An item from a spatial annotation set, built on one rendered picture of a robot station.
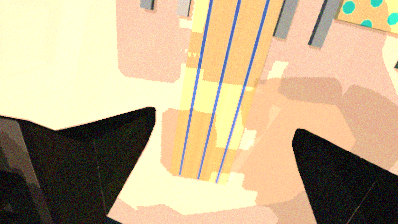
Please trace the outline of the pale yellow strip with teal dots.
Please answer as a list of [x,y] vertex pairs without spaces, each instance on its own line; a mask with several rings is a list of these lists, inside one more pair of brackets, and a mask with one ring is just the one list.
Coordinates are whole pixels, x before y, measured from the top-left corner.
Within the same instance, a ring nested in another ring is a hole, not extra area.
[[341,0],[333,19],[398,36],[398,0]]

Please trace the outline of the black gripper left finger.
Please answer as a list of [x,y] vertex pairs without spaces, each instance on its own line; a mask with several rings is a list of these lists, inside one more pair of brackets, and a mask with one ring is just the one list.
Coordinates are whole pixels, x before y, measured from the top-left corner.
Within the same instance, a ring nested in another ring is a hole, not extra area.
[[57,130],[0,115],[0,170],[23,177],[43,224],[103,224],[155,122],[150,106]]

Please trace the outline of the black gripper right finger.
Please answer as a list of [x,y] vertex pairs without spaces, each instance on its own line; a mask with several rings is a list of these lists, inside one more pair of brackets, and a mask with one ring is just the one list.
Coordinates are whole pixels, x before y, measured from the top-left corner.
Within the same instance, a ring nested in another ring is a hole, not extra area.
[[398,224],[398,175],[298,128],[296,167],[316,224]]

